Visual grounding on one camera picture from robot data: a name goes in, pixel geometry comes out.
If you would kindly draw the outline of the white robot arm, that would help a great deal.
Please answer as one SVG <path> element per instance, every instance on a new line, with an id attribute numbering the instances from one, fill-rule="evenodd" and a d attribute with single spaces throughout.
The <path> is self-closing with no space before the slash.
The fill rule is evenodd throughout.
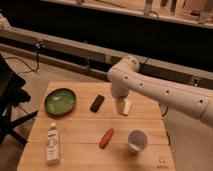
<path id="1" fill-rule="evenodd" d="M 107 77 L 115 99 L 125 99 L 132 90 L 213 128 L 213 90 L 145 76 L 139 69 L 133 56 L 122 58 L 109 69 Z"/>

